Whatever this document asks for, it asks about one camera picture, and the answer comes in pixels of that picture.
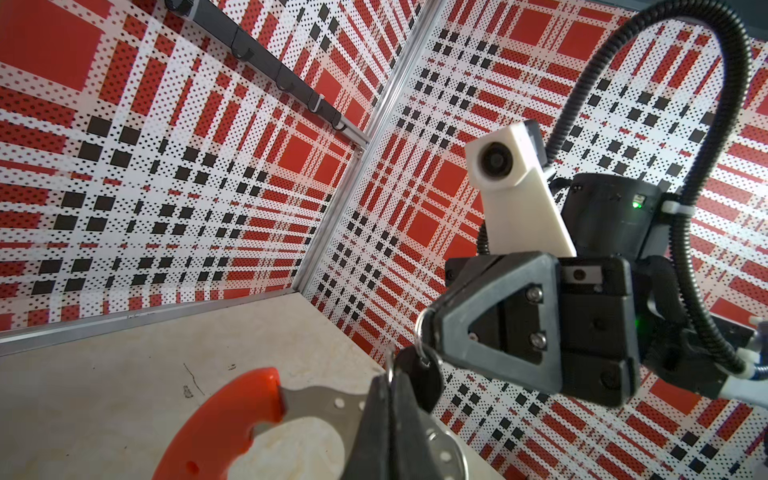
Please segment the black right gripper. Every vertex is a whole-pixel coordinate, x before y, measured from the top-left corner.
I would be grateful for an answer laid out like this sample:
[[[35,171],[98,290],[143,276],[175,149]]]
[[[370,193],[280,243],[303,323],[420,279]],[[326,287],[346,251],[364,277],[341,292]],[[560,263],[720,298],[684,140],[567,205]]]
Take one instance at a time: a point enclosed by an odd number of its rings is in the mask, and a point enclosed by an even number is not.
[[[446,262],[428,345],[454,366],[610,408],[639,386],[631,269],[543,252]]]

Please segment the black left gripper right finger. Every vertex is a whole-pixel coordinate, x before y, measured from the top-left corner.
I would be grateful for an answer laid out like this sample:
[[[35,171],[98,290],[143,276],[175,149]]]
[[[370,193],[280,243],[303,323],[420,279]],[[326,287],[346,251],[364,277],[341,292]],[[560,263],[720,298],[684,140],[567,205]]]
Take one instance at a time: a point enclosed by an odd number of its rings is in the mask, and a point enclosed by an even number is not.
[[[418,406],[401,372],[391,383],[391,478],[459,478],[457,444]]]

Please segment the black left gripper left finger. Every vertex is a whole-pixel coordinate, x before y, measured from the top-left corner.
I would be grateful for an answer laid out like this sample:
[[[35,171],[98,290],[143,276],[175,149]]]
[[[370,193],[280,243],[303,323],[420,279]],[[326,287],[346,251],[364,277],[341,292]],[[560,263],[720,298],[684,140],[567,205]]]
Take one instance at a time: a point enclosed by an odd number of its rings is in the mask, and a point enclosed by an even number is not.
[[[341,479],[389,479],[390,383],[385,375],[374,377],[362,418]]]

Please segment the black key tag with key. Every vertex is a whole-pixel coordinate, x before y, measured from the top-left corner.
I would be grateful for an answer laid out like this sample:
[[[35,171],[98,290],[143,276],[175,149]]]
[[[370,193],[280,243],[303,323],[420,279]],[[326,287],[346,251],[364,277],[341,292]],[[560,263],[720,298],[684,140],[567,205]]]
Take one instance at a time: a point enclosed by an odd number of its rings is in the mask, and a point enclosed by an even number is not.
[[[394,358],[395,371],[408,376],[417,404],[429,414],[434,411],[445,389],[442,360],[424,341],[425,320],[431,314],[432,310],[426,308],[418,315],[412,344],[403,348]]]

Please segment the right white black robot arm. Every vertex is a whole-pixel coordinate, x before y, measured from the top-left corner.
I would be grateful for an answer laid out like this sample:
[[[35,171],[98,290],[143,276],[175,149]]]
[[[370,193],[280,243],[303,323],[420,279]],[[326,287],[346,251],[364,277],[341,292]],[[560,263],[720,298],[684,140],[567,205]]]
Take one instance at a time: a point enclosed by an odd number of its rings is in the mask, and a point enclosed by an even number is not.
[[[659,187],[579,174],[545,222],[537,204],[446,265],[425,312],[424,352],[484,376],[605,407],[634,396],[640,371],[711,399],[767,403],[765,381],[720,368],[686,316],[665,257],[671,217]]]

